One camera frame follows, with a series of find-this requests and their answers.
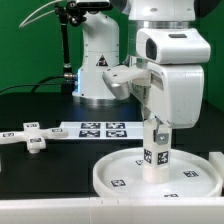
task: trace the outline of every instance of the white post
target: white post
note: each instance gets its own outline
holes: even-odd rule
[[[152,184],[169,180],[171,129],[158,125],[156,118],[144,122],[143,179]]]

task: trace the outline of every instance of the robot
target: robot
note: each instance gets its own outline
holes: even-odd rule
[[[102,74],[106,68],[119,64],[118,24],[101,12],[113,8],[110,1],[67,0],[65,7],[59,6],[59,3],[63,1],[52,1],[40,7],[29,15],[21,23],[20,27],[24,27],[49,13],[55,12],[59,17],[62,31],[63,70],[67,81],[62,86],[63,92],[72,94],[75,102],[88,105],[107,106],[116,104],[116,98],[102,80]],[[33,15],[50,4],[55,4],[55,10],[31,20]],[[73,74],[70,63],[67,34],[68,23],[73,27],[82,25],[83,29],[83,62],[77,74]]]
[[[120,2],[120,10],[129,13],[129,64],[104,71],[103,79],[117,99],[132,93],[142,103],[143,149],[118,151],[99,161],[94,169],[97,193],[102,197],[220,195],[222,180],[207,161],[171,150],[172,129],[191,128],[199,118],[204,72],[198,64],[207,62],[211,52],[197,30],[189,27],[195,20],[195,1]],[[186,170],[178,165],[179,159]],[[133,160],[143,160],[140,173],[135,172]],[[182,179],[184,175],[200,176],[196,168],[200,166],[207,166],[206,172],[217,178],[214,188],[202,195],[195,179]],[[119,190],[111,188],[114,183]]]

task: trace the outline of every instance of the black cable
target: black cable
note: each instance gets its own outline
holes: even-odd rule
[[[45,79],[42,79],[41,81],[39,81],[39,82],[37,83],[37,85],[35,85],[35,86],[32,88],[31,93],[34,93],[34,92],[36,91],[36,89],[40,87],[39,84],[48,82],[48,81],[53,80],[53,79],[60,79],[60,78],[64,78],[64,76],[63,76],[63,75],[57,75],[57,76],[50,76],[50,77],[47,77],[47,78],[45,78]]]
[[[24,84],[24,85],[16,85],[16,86],[9,86],[5,89],[2,89],[0,91],[0,94],[2,94],[3,92],[9,90],[9,89],[14,89],[14,88],[21,88],[21,87],[30,87],[30,86],[53,86],[53,85],[61,85],[61,83],[46,83],[46,84]]]

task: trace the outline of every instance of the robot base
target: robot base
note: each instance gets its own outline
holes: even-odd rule
[[[143,180],[143,148],[114,152],[99,160],[93,184],[101,197],[210,197],[220,196],[222,179],[201,157],[171,150],[170,178],[163,184]]]
[[[114,106],[119,104],[119,101],[116,98],[113,99],[95,99],[88,98],[78,95],[77,93],[73,93],[73,99],[76,103],[82,103],[90,106]]]

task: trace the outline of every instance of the sticker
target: sticker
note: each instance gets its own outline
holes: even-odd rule
[[[125,129],[125,123],[106,123],[107,129]]]
[[[124,186],[126,186],[126,183],[124,182],[124,180],[112,180],[111,184],[113,185],[113,187],[124,187]]]
[[[183,172],[187,177],[198,177],[199,175],[195,171],[185,171]]]
[[[141,166],[143,164],[143,160],[136,160],[135,161],[139,166]]]
[[[99,138],[100,131],[80,131],[79,137],[80,138]]]
[[[108,138],[127,138],[126,131],[106,131],[106,137]]]
[[[41,138],[31,138],[31,139],[30,139],[30,142],[31,142],[31,143],[42,142],[42,139],[41,139]]]
[[[13,132],[3,133],[3,135],[2,135],[3,138],[13,137],[13,136],[15,136],[15,134]]]
[[[100,123],[82,123],[81,129],[100,129]]]
[[[168,151],[158,153],[157,165],[163,165],[163,164],[168,163],[168,161],[169,161],[168,155],[169,155]]]
[[[102,55],[99,61],[97,62],[96,66],[108,66],[105,57]]]
[[[152,164],[152,152],[149,150],[145,149],[144,150],[144,160],[150,164]]]
[[[52,132],[63,132],[61,128],[52,128]]]
[[[165,194],[164,197],[175,198],[175,197],[179,197],[179,195],[178,194]]]
[[[37,124],[26,124],[27,128],[37,128],[38,125]]]

